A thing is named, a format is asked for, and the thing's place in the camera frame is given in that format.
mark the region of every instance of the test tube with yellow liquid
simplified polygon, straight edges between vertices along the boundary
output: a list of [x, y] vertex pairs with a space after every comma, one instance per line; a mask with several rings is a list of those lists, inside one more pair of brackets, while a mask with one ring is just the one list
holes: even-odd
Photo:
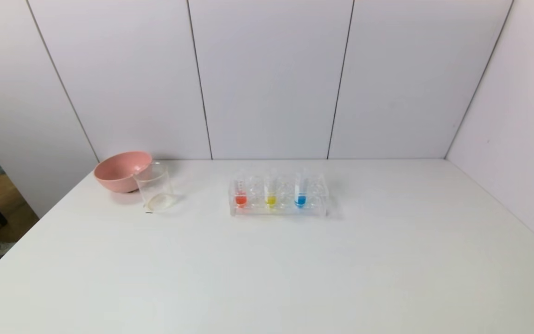
[[275, 173], [270, 173], [265, 177], [265, 204], [272, 209], [277, 203], [276, 195], [277, 178]]

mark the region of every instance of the pink bowl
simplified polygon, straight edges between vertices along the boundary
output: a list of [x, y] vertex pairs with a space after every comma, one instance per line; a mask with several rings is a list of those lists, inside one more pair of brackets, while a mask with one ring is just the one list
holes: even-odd
[[151, 162], [152, 156], [146, 152], [125, 152], [98, 163], [94, 176], [111, 192], [133, 192], [137, 189], [133, 174], [146, 168]]

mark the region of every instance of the blue liquid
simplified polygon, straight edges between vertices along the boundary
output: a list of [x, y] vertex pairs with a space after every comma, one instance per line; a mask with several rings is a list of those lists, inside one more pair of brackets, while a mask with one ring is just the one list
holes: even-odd
[[295, 203], [297, 207], [303, 207], [306, 204], [306, 196], [300, 195], [296, 197]]

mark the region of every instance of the yellow liquid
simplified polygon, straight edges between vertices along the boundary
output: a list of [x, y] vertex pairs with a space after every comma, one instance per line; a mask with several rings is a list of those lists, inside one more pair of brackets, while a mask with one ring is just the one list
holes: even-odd
[[267, 196], [267, 199], [265, 199], [265, 203], [267, 203], [269, 207], [274, 207], [276, 202], [277, 202], [276, 196]]

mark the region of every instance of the test tube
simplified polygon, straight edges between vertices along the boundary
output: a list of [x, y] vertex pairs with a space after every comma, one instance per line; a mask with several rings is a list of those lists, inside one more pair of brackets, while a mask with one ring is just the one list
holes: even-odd
[[297, 207], [303, 207], [306, 204], [306, 188], [308, 187], [308, 178], [305, 173], [296, 174], [296, 187], [294, 194], [294, 203]]
[[234, 180], [234, 199], [238, 207], [244, 207], [246, 205], [246, 187], [244, 184], [244, 176], [239, 175]]
[[265, 204], [270, 208], [273, 208], [275, 203], [277, 203], [277, 196], [275, 194], [276, 181], [277, 178], [273, 173], [265, 177]]

